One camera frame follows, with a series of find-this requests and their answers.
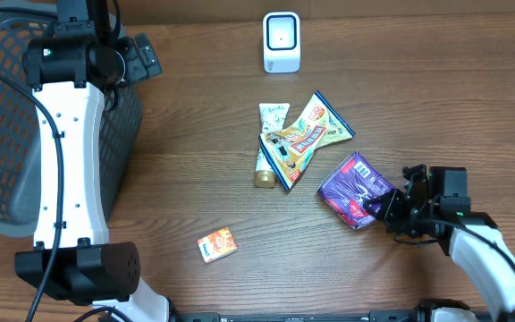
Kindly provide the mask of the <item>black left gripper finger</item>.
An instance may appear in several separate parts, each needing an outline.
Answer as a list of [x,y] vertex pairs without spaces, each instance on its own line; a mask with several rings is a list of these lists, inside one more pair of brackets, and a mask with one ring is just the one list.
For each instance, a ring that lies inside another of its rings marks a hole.
[[135,37],[136,58],[134,59],[134,78],[145,80],[157,76],[162,72],[155,50],[151,45],[148,36],[140,33]]
[[147,78],[147,70],[139,56],[139,49],[131,37],[119,38],[115,43],[117,52],[125,64],[123,85],[133,85]]

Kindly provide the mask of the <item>purple red tissue pack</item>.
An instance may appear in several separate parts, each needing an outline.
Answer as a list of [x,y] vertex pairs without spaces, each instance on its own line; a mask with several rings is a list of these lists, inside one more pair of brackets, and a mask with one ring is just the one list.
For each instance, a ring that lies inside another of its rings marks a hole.
[[369,162],[355,152],[345,158],[320,184],[321,199],[348,226],[358,229],[376,219],[363,203],[394,189]]

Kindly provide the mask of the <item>yellow snack bag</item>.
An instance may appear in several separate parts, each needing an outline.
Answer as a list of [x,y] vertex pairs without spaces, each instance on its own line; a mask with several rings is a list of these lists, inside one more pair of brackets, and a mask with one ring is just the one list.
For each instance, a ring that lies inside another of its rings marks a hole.
[[317,90],[294,123],[282,130],[261,133],[258,141],[279,183],[290,191],[318,148],[352,140],[355,135]]

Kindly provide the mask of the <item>small orange box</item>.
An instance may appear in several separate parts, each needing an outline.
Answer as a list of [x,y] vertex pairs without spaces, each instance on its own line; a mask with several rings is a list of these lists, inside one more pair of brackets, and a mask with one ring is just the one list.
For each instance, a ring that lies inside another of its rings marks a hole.
[[229,227],[214,231],[199,239],[198,248],[205,263],[229,256],[238,250]]

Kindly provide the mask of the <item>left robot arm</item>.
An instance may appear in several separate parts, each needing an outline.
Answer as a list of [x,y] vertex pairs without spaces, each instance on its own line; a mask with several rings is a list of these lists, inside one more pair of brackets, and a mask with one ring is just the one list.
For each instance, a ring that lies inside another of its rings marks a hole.
[[16,275],[38,296],[119,321],[172,321],[169,300],[141,278],[136,245],[112,243],[102,207],[100,124],[106,94],[160,73],[145,36],[120,34],[116,2],[60,1],[54,33],[22,58],[40,138],[40,208],[33,248]]

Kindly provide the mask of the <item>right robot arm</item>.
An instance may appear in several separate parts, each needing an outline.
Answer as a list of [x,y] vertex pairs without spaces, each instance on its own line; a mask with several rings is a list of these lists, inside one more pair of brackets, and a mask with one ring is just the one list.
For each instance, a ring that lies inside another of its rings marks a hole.
[[436,243],[469,277],[494,321],[515,321],[515,257],[496,222],[471,209],[464,167],[416,165],[402,169],[404,189],[363,202],[397,239]]

